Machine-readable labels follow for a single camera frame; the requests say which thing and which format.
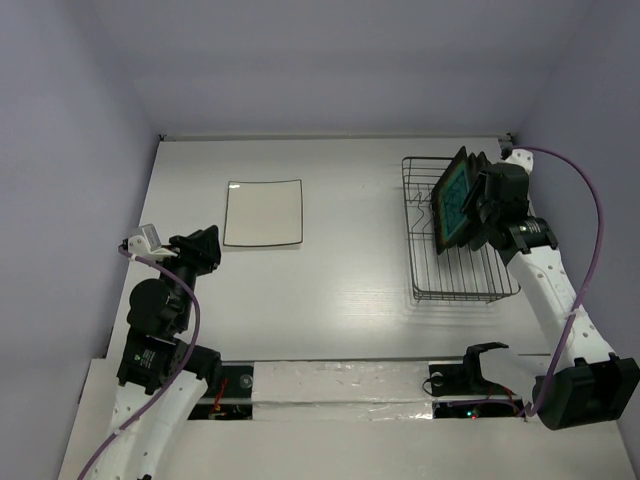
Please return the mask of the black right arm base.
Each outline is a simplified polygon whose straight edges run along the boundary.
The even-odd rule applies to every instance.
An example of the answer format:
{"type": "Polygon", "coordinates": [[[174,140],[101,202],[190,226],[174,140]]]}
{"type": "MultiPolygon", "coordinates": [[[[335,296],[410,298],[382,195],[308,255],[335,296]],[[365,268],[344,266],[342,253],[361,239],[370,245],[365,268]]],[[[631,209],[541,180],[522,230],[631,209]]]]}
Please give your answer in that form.
{"type": "Polygon", "coordinates": [[[486,380],[481,371],[480,355],[491,350],[507,349],[501,342],[489,342],[469,346],[461,360],[453,363],[430,363],[429,375],[423,382],[434,397],[508,394],[508,389],[486,380]]]}

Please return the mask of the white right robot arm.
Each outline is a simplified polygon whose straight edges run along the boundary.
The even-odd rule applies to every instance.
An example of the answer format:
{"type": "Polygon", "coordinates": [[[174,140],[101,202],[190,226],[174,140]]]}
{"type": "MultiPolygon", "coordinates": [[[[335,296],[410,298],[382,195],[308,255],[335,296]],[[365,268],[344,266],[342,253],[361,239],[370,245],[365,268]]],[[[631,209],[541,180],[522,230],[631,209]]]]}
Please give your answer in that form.
{"type": "Polygon", "coordinates": [[[529,213],[529,173],[498,163],[480,171],[464,211],[498,252],[531,306],[550,349],[538,363],[495,342],[468,348],[462,384],[482,392],[492,384],[522,398],[527,416],[551,430],[621,417],[639,383],[639,366],[619,357],[599,334],[572,286],[548,223],[529,213]]]}

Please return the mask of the white square plate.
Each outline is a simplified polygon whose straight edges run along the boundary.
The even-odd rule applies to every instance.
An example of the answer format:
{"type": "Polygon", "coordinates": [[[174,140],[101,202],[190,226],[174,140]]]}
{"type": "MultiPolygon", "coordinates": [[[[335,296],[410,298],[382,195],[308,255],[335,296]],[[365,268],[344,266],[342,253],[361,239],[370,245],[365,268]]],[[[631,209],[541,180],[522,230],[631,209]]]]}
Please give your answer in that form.
{"type": "Polygon", "coordinates": [[[225,247],[300,245],[304,235],[303,221],[301,179],[229,182],[223,235],[225,247]]]}

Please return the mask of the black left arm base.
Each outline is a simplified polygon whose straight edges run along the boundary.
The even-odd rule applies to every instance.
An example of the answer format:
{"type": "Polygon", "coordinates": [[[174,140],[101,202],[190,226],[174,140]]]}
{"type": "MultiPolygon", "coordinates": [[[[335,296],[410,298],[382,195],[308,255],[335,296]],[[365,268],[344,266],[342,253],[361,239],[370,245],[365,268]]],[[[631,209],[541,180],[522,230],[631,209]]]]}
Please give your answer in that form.
{"type": "Polygon", "coordinates": [[[222,393],[224,400],[250,401],[254,385],[253,363],[224,363],[217,384],[208,395],[215,398],[222,393]]]}

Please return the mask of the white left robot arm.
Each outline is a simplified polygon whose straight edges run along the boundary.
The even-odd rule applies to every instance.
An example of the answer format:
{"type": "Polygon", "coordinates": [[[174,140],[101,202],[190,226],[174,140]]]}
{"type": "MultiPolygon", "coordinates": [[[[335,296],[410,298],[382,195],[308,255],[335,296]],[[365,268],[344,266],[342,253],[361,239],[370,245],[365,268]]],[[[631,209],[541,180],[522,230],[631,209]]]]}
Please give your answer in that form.
{"type": "Polygon", "coordinates": [[[221,383],[220,353],[196,341],[201,307],[195,295],[197,278],[220,264],[219,229],[212,225],[162,243],[153,225],[142,225],[118,251],[159,275],[130,293],[109,434],[79,476],[155,479],[197,402],[221,383]],[[185,331],[193,339],[181,340],[185,331]]]}

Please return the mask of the teal square plate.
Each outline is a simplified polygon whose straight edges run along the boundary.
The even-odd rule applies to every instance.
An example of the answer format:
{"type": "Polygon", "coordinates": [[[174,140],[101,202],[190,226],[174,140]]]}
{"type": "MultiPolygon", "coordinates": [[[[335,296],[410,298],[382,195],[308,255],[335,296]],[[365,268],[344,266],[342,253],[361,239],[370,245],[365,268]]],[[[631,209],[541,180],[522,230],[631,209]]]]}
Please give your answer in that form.
{"type": "Polygon", "coordinates": [[[467,242],[471,221],[463,206],[475,175],[475,160],[461,147],[432,189],[430,203],[438,255],[467,242]]]}

